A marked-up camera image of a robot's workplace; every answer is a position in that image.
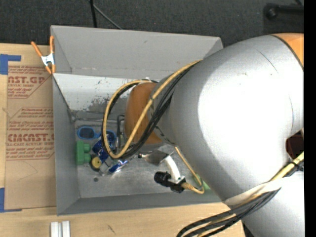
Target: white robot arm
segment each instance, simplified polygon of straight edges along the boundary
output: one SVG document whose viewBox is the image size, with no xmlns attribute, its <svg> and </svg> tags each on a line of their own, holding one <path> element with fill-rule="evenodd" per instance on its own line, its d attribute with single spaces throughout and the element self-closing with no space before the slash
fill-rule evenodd
<svg viewBox="0 0 316 237">
<path fill-rule="evenodd" d="M 142 139 L 167 92 L 169 103 L 143 149 L 160 143 L 179 147 L 223 201 L 266 183 L 289 163 L 285 141 L 304 126 L 303 46 L 300 34 L 253 38 L 190 66 L 159 94 L 168 79 L 137 86 L 127 103 L 125 132 L 135 143 Z M 135 136 L 148 99 L 148 117 Z M 303 237 L 304 213 L 304 172 L 297 171 L 243 222 L 256 237 Z"/>
</svg>

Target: blue tape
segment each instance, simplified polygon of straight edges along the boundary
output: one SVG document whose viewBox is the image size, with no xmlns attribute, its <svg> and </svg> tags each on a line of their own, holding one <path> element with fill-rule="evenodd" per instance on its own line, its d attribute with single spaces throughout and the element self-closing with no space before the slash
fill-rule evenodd
<svg viewBox="0 0 316 237">
<path fill-rule="evenodd" d="M 5 210 L 4 209 L 4 188 L 0 188 L 0 213 L 7 211 L 20 211 L 20 210 Z"/>
<path fill-rule="evenodd" d="M 9 61 L 21 61 L 21 55 L 8 55 L 0 54 L 0 74 L 8 74 L 8 62 Z"/>
</svg>

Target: orange clip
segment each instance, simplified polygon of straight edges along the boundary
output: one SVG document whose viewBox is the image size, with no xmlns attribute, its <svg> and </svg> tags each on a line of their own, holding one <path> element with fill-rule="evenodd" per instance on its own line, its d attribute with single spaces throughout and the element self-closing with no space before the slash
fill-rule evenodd
<svg viewBox="0 0 316 237">
<path fill-rule="evenodd" d="M 49 38 L 49 50 L 50 50 L 50 54 L 47 56 L 43 56 L 43 54 L 41 53 L 39 47 L 35 44 L 34 41 L 31 42 L 31 45 L 34 47 L 35 52 L 38 54 L 38 56 L 42 59 L 46 70 L 52 74 L 56 72 L 56 65 L 55 65 L 55 59 L 54 59 L 54 50 L 55 50 L 55 46 L 54 46 L 54 36 L 50 36 Z"/>
</svg>

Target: gray box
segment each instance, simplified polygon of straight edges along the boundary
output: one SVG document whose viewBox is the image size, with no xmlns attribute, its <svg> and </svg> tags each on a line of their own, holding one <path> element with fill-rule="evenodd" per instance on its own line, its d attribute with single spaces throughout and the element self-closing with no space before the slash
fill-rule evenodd
<svg viewBox="0 0 316 237">
<path fill-rule="evenodd" d="M 51 34 L 57 72 L 53 107 L 58 215 L 220 201 L 211 190 L 178 194 L 155 183 L 154 174 L 168 170 L 163 163 L 154 166 L 133 158 L 121 172 L 106 176 L 75 163 L 76 128 L 90 125 L 99 132 L 106 103 L 119 86 L 132 79 L 160 80 L 222 49 L 220 38 L 64 26 L 52 26 Z M 126 98 L 118 101 L 110 120 L 124 112 Z M 109 121 L 108 127 L 115 130 L 116 123 Z M 161 150 L 173 152 L 168 145 Z M 178 156 L 172 157 L 194 184 Z"/>
</svg>

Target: gray carpet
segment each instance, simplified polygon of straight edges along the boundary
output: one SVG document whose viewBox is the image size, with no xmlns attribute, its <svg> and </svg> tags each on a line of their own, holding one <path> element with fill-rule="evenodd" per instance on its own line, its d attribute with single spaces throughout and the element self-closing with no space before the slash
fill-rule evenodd
<svg viewBox="0 0 316 237">
<path fill-rule="evenodd" d="M 273 32 L 303 31 L 303 17 L 267 20 L 267 3 L 294 0 L 94 0 L 123 29 L 221 37 L 224 46 Z M 93 27 L 87 0 L 0 0 L 0 42 L 47 44 L 50 25 Z M 96 13 L 99 28 L 115 28 Z"/>
</svg>

